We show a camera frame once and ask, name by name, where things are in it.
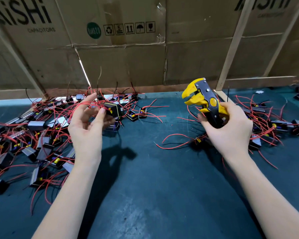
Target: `umbrella symbol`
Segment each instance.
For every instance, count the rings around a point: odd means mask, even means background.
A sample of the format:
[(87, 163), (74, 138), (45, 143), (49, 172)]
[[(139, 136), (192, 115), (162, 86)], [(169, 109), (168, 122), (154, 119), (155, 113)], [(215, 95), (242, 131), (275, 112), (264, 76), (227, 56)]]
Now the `umbrella symbol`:
[(139, 29), (139, 32), (141, 32), (141, 29), (144, 28), (142, 24), (138, 24), (136, 29)]

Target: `recycling symbol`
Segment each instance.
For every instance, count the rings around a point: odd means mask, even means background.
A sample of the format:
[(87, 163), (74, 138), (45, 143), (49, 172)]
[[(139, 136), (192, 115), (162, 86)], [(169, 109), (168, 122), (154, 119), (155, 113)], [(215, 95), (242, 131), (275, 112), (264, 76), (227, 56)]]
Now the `recycling symbol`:
[(106, 32), (107, 32), (108, 34), (111, 34), (111, 33), (113, 32), (113, 30), (112, 30), (111, 27), (107, 27), (107, 28), (106, 28)]

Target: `scratched surface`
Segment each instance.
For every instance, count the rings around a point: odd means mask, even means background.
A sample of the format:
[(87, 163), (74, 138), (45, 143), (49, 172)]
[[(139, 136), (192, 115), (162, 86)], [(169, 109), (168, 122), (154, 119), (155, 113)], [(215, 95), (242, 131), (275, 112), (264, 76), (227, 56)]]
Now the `scratched surface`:
[[(270, 98), (277, 108), (285, 103), (282, 96), (263, 90), (265, 93), (255, 96), (256, 101)], [(252, 90), (235, 94), (250, 97)], [(139, 105), (150, 104), (153, 96), (140, 100)], [(173, 133), (194, 138), (204, 132), (199, 123), (176, 118), (189, 117), (179, 95), (158, 98), (155, 105), (170, 106), (149, 110), (166, 116), (161, 117), (163, 124), (156, 118), (124, 120), (115, 137), (103, 137), (102, 161), (79, 238), (261, 238), (241, 188), (213, 148), (163, 150), (154, 144), (161, 145)], [(299, 119), (299, 108), (294, 104), (287, 104), (285, 111), (286, 119)], [(186, 137), (171, 136), (163, 146), (186, 141)], [(299, 210), (299, 137), (286, 136), (283, 142), (284, 146), (261, 150), (279, 170), (256, 153), (252, 157)], [(27, 160), (19, 156), (18, 161)], [(24, 170), (10, 169), (5, 176)], [(39, 193), (30, 215), (32, 189), (24, 189), (29, 179), (11, 184), (0, 196), (0, 238), (31, 238), (49, 208)], [(56, 192), (49, 188), (48, 198), (54, 198)]]

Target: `person's left hand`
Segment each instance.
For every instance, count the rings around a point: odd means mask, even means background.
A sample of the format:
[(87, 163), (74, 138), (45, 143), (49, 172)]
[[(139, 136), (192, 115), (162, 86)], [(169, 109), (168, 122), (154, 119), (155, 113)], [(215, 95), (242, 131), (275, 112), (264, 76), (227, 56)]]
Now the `person's left hand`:
[[(96, 97), (97, 94), (93, 93), (77, 105), (68, 127), (76, 153), (76, 165), (81, 163), (91, 164), (94, 161), (97, 164), (100, 162), (102, 130), (115, 122), (112, 116), (106, 115), (104, 108), (93, 107), (87, 109)], [(89, 123), (89, 119), (93, 115), (97, 116)]]

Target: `person's right hand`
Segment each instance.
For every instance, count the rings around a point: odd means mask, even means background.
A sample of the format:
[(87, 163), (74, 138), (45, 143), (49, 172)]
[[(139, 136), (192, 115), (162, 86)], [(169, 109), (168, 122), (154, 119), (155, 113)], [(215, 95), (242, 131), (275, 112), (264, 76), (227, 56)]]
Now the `person's right hand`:
[(212, 144), (220, 154), (230, 162), (248, 155), (248, 144), (252, 131), (252, 121), (243, 110), (234, 103), (220, 103), (229, 113), (229, 121), (222, 128), (214, 128), (207, 118), (198, 114), (199, 121), (205, 128)]

